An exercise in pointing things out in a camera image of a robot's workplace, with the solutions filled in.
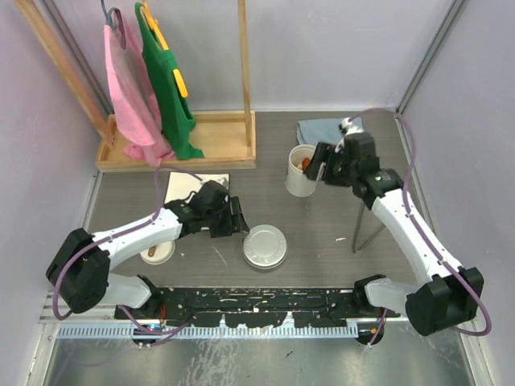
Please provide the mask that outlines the white cylindrical container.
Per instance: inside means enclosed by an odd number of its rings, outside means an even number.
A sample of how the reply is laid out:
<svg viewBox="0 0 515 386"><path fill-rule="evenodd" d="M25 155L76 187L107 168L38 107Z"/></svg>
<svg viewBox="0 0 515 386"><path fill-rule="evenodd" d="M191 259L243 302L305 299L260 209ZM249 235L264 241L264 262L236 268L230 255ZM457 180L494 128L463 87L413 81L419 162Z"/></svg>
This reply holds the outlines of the white cylindrical container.
<svg viewBox="0 0 515 386"><path fill-rule="evenodd" d="M315 146L298 145L289 153L285 185L286 189L295 197L308 197L315 192L317 182L309 180L303 174L303 170L296 167L305 158L311 159L314 152Z"/></svg>

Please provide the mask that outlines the round metal tin lid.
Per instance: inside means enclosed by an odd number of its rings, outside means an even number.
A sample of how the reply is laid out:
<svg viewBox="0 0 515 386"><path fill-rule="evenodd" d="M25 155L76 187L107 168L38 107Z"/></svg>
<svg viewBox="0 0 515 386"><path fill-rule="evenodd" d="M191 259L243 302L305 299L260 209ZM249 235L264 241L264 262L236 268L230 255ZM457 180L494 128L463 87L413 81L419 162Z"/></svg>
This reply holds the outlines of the round metal tin lid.
<svg viewBox="0 0 515 386"><path fill-rule="evenodd" d="M285 235L275 226L267 224L251 228L242 244L243 256L251 254L262 256L287 255L287 250Z"/></svg>

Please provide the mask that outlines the blue cloth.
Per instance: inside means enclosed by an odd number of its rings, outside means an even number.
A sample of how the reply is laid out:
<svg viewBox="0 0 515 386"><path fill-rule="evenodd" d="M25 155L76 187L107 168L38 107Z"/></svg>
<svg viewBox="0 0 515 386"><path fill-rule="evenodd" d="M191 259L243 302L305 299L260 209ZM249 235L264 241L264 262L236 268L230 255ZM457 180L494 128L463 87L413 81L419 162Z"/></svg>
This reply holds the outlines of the blue cloth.
<svg viewBox="0 0 515 386"><path fill-rule="evenodd" d="M296 137L300 145L316 146L319 142L336 145L342 138L342 118L325 118L298 121Z"/></svg>

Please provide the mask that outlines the white lid brown handle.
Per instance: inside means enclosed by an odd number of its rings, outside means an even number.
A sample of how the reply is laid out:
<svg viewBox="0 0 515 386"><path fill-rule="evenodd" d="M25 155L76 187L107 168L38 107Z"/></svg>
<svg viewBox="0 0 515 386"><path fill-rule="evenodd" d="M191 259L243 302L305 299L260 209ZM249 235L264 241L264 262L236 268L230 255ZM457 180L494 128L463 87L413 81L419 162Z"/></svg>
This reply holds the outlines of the white lid brown handle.
<svg viewBox="0 0 515 386"><path fill-rule="evenodd" d="M175 242L167 241L140 252L140 257L149 265L161 265L168 261L175 252Z"/></svg>

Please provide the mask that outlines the round metal tin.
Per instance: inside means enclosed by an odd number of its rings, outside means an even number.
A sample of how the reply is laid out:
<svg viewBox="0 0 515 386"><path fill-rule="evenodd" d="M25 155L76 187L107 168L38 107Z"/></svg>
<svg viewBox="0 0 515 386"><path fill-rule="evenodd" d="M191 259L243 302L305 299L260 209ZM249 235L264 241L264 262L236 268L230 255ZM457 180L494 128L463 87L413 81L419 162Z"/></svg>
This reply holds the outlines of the round metal tin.
<svg viewBox="0 0 515 386"><path fill-rule="evenodd" d="M261 271L273 270L279 267L285 260L286 254L262 256L257 254L244 255L246 263L253 269Z"/></svg>

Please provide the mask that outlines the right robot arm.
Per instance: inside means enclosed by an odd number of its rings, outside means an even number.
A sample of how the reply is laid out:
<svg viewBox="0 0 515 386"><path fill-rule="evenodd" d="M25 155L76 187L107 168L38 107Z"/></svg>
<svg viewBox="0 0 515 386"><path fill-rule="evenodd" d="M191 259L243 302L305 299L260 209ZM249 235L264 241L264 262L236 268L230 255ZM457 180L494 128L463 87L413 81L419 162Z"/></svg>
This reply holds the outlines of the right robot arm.
<svg viewBox="0 0 515 386"><path fill-rule="evenodd" d="M488 334L492 321L480 300L484 278L477 268L466 269L442 245L418 212L408 191L407 179L393 169L383 169L373 136L351 118L340 123L342 138L331 145L320 142L304 174L352 193L383 223L404 253L416 285L375 275L356 281L353 307L364 317L380 308L408 318L422 336L460 324L482 314Z"/></svg>

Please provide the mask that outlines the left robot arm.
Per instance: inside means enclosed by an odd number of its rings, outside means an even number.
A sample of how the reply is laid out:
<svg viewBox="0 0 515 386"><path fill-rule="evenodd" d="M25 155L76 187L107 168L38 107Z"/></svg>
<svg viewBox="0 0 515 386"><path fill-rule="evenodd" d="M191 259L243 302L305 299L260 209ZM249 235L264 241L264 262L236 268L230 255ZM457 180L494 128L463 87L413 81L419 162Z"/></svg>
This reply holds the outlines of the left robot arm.
<svg viewBox="0 0 515 386"><path fill-rule="evenodd" d="M113 269L151 247L204 228L212 238L249 231L238 197L213 180L187 199L171 200L153 214L119 228L96 234L73 230L46 272L54 287L54 315L64 320L107 299L142 318L153 318L164 303L161 291L143 275L127 277Z"/></svg>

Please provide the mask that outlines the orange shrimp piece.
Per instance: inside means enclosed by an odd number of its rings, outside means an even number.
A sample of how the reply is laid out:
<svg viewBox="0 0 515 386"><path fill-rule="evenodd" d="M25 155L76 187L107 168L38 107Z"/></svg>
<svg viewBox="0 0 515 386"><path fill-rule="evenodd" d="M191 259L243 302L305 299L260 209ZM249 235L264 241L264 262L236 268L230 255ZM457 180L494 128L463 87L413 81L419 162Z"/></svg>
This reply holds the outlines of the orange shrimp piece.
<svg viewBox="0 0 515 386"><path fill-rule="evenodd" d="M310 163L311 163L311 160L309 158L305 158L302 161L302 170L306 170Z"/></svg>

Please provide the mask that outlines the white square plate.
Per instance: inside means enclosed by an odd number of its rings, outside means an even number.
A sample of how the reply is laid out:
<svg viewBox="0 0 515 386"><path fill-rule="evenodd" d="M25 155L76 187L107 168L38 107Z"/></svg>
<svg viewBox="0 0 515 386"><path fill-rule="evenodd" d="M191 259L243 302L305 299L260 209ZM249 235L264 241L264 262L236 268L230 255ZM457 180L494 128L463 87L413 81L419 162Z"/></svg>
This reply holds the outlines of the white square plate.
<svg viewBox="0 0 515 386"><path fill-rule="evenodd" d="M189 200L191 198L191 194L193 192L197 192L201 188L202 182L207 180L214 180L223 185L226 189L229 189L229 173L198 174L197 176L200 179L184 173L171 172L164 203L168 203L175 199Z"/></svg>

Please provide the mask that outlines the wooden clothes rack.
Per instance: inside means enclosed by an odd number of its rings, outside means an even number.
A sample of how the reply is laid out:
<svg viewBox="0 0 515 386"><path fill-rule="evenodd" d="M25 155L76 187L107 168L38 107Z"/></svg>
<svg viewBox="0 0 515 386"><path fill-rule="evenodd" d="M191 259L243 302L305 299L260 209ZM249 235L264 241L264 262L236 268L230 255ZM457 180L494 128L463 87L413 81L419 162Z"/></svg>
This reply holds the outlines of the wooden clothes rack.
<svg viewBox="0 0 515 386"><path fill-rule="evenodd" d="M35 2L16 1L14 4L101 136L96 159L97 169L102 172L152 170L153 167L146 162L134 160L123 153L126 139L117 130L116 117L113 114L106 117L99 110L79 72L74 68L67 52ZM244 108L233 111L195 112L196 127L191 134L191 142L202 149L204 157L185 161L168 159L161 162L162 166L181 166L191 170L236 170L256 167L256 121L255 112L250 108L246 7L244 1L239 1L237 5Z"/></svg>

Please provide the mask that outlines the green apron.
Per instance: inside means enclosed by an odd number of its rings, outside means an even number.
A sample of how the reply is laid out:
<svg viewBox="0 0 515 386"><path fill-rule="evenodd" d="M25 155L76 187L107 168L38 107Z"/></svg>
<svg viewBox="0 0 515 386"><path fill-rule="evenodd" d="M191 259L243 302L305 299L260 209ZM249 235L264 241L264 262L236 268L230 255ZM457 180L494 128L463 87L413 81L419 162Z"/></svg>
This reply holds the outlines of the green apron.
<svg viewBox="0 0 515 386"><path fill-rule="evenodd" d="M203 158L203 151L190 143L190 134L196 127L196 121L186 98L179 94L172 74L172 70L179 68L179 65L170 49L164 51L160 47L155 33L146 22L143 9L143 2L134 5L142 36L142 58L158 102L163 135L175 151L177 159Z"/></svg>

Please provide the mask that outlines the pink apron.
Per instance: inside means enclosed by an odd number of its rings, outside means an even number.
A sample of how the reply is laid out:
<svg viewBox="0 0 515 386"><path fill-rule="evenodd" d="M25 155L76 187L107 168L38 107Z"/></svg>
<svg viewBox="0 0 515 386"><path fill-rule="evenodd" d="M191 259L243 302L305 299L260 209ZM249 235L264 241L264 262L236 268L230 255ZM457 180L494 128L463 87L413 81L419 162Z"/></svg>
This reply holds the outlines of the pink apron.
<svg viewBox="0 0 515 386"><path fill-rule="evenodd" d="M128 157L159 166L175 152L163 135L161 114L142 58L142 47L125 16L113 16L117 27L104 26L105 70L117 129L128 141Z"/></svg>

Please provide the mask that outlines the yellow hanger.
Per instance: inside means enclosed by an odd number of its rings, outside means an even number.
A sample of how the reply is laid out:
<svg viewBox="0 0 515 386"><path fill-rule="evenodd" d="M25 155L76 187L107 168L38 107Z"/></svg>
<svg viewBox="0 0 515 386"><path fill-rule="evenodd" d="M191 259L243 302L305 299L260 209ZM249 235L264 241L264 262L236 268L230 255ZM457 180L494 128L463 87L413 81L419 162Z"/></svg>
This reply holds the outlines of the yellow hanger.
<svg viewBox="0 0 515 386"><path fill-rule="evenodd" d="M143 6L144 6L143 14L146 17L146 22L147 22L150 30L154 32L154 35L155 35L160 47L164 51L168 51L169 47L167 45L167 41L164 39L163 34L159 29L158 21L152 16L152 14L150 12L150 7L148 4L148 1L143 0L142 2L143 2ZM178 68L175 68L172 70L172 74L173 74L173 76L175 78L175 82L178 86L179 94L181 95L181 97L187 98L188 90L187 90L187 86L185 84L185 81L183 79L181 71Z"/></svg>

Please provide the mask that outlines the grey hanger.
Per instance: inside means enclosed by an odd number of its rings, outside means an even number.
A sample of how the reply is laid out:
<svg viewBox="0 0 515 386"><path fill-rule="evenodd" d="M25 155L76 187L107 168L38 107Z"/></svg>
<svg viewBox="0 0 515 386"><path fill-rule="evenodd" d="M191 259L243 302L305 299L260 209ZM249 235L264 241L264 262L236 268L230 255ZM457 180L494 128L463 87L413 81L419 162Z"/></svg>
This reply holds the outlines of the grey hanger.
<svg viewBox="0 0 515 386"><path fill-rule="evenodd" d="M105 24L110 27L111 31L118 31L121 48L126 49L126 29L121 11L117 7L111 7L107 10L105 0L100 0L100 4L105 16Z"/></svg>

